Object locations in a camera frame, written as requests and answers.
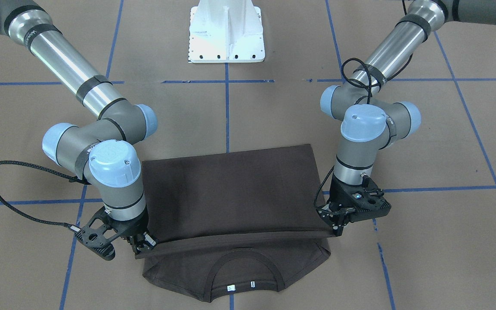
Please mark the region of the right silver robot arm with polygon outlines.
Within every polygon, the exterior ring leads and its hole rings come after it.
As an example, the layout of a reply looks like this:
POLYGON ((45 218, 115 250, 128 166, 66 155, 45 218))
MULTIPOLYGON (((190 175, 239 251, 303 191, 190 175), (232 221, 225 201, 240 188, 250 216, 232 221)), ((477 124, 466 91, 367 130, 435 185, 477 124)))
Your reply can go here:
MULTIPOLYGON (((65 38, 50 14, 33 0, 0 0, 0 35, 39 59, 96 120, 77 126, 61 122, 43 136, 42 149, 70 174, 61 178, 98 190, 102 207, 87 224, 42 220, 0 202, 27 219, 72 231, 75 239, 104 260, 115 257, 113 241, 128 242, 135 254, 158 243, 150 234, 142 165, 134 145, 157 131, 152 108, 130 103, 65 38)), ((12 161, 0 161, 0 165, 12 161)))

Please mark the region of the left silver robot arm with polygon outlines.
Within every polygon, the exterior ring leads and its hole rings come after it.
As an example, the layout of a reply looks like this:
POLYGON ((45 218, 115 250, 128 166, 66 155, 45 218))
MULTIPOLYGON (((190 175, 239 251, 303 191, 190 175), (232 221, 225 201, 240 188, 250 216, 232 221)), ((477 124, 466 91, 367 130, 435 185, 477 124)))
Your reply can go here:
POLYGON ((460 22, 496 26, 496 0, 414 0, 366 61, 342 86, 325 89, 321 110, 341 122, 339 144, 329 199, 316 210, 333 234, 361 220, 383 217, 391 210, 382 189, 371 178, 378 151, 405 139, 419 129, 422 116, 415 104, 387 103, 375 96, 409 63, 415 50, 445 23, 460 22))

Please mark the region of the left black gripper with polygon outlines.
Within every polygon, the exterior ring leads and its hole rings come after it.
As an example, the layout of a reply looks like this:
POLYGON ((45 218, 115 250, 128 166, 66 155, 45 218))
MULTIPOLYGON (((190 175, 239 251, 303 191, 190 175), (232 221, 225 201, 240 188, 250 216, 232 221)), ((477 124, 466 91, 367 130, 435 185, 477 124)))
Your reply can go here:
POLYGON ((353 194, 359 193, 358 185, 346 184, 333 175, 329 189, 329 210, 339 212, 331 216, 333 233, 336 237, 343 234, 344 227, 348 223, 354 223, 358 215, 358 200, 353 194))

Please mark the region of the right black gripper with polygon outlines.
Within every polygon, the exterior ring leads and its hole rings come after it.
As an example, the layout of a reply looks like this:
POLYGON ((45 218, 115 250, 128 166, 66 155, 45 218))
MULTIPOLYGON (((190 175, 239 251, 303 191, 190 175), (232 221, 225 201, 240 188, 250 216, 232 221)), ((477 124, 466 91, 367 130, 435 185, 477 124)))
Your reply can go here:
POLYGON ((110 218, 110 226, 118 238, 124 238, 133 246, 135 254, 152 251, 159 243, 148 233, 149 215, 142 212, 131 220, 115 220, 110 218))

